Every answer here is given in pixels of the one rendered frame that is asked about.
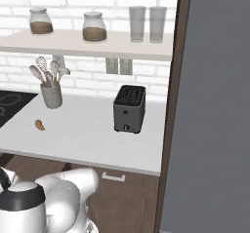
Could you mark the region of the grey fridge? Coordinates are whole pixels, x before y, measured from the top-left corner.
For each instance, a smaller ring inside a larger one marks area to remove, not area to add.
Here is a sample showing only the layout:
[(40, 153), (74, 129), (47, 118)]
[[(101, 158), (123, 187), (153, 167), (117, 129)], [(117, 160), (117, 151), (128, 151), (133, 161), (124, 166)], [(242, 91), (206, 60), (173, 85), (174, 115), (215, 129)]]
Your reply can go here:
[(161, 228), (250, 233), (250, 0), (190, 0)]

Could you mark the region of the white wall socket plate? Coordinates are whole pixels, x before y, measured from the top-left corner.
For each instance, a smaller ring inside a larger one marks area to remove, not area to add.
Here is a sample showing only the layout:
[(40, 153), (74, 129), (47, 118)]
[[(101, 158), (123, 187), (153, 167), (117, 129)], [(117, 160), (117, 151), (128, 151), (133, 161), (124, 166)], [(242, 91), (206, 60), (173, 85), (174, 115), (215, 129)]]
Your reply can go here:
[(133, 74), (133, 61), (131, 59), (121, 58), (119, 60), (120, 74), (121, 75), (132, 75)]
[(106, 58), (105, 68), (107, 74), (117, 74), (118, 73), (118, 59), (117, 58)]

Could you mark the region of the brown drawer front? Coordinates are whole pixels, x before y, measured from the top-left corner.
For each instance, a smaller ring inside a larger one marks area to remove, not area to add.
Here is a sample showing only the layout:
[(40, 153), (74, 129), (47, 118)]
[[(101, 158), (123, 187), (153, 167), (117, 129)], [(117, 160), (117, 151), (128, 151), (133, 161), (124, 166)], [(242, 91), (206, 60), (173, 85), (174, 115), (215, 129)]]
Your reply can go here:
[[(153, 233), (159, 177), (95, 168), (99, 188), (88, 201), (90, 218), (100, 233)], [(126, 175), (125, 182), (102, 174)]]

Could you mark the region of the dark grey toaster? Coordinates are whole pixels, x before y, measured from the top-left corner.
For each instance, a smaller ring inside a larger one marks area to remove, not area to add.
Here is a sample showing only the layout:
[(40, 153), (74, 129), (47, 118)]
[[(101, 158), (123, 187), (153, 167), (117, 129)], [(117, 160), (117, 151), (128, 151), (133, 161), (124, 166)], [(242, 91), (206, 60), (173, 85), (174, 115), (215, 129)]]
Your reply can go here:
[(146, 88), (123, 85), (113, 102), (114, 129), (139, 134), (146, 113)]

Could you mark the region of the white wall shelf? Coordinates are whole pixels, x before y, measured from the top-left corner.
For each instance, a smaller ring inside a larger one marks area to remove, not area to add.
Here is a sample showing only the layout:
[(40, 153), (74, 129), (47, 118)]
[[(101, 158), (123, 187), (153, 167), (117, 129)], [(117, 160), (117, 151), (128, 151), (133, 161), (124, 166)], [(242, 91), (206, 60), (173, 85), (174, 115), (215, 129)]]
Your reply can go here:
[(50, 35), (32, 35), (29, 30), (0, 39), (0, 52), (97, 58), (128, 58), (170, 61), (173, 55), (172, 34), (165, 34), (161, 44), (132, 43), (128, 32), (109, 31), (104, 42), (82, 39), (80, 30), (57, 30)]

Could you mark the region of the clear drinking glass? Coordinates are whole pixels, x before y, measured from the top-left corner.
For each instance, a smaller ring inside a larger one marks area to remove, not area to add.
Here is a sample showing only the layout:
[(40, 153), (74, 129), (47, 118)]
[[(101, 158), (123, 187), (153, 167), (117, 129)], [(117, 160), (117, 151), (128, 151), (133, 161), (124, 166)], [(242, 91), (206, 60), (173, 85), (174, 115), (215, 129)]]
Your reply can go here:
[(166, 13), (166, 7), (149, 8), (149, 41), (151, 43), (163, 41)]
[(143, 42), (145, 32), (146, 7), (133, 6), (129, 8), (130, 35), (132, 42)]

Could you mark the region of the glass jar with brown contents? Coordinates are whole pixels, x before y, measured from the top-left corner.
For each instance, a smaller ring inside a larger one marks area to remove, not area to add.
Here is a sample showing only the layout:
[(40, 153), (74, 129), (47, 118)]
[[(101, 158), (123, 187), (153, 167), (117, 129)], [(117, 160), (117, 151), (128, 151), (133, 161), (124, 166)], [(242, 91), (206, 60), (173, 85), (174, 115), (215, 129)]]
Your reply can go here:
[(87, 42), (102, 42), (106, 39), (106, 27), (101, 12), (84, 14), (83, 39)]
[(29, 10), (29, 25), (32, 34), (45, 35), (54, 31), (52, 21), (47, 14), (46, 8), (32, 8)]

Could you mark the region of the white slotted spoon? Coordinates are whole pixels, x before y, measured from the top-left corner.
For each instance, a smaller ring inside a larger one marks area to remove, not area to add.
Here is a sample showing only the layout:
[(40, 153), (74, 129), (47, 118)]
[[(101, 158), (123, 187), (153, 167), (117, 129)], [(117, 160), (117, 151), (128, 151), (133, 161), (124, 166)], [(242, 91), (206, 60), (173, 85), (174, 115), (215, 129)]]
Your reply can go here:
[(35, 61), (43, 77), (45, 77), (45, 72), (47, 71), (47, 61), (45, 60), (44, 57), (38, 57)]

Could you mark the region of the brown wooden side panel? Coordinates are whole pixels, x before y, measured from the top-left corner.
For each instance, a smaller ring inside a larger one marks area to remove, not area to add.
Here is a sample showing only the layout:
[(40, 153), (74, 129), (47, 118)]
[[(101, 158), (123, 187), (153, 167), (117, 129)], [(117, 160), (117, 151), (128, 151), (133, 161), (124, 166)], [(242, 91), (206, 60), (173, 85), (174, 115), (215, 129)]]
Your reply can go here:
[(188, 11), (190, 0), (178, 0), (176, 22), (173, 41), (173, 55), (171, 60), (170, 79), (168, 86), (166, 116), (161, 160), (161, 172), (159, 178), (156, 213), (153, 233), (160, 233), (162, 219), (165, 186), (168, 175), (169, 159), (171, 153), (172, 136), (174, 130), (176, 106), (182, 70), (183, 53), (186, 41)]

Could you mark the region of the black hob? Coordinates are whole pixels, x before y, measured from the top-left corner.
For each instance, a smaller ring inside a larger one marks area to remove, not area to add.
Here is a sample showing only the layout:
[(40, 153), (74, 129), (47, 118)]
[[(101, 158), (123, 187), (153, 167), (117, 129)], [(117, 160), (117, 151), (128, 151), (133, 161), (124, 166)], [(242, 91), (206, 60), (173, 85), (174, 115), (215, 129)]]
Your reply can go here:
[(0, 128), (35, 97), (35, 93), (0, 90)]

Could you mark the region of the white utensil pot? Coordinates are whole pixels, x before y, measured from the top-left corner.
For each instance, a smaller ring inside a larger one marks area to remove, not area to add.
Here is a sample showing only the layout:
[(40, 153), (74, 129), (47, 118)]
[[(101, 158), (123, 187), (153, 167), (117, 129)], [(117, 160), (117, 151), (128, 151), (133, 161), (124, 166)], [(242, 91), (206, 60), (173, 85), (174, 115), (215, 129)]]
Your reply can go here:
[(63, 96), (61, 91), (61, 85), (55, 87), (48, 87), (47, 85), (40, 85), (42, 97), (45, 105), (50, 109), (56, 109), (62, 106)]

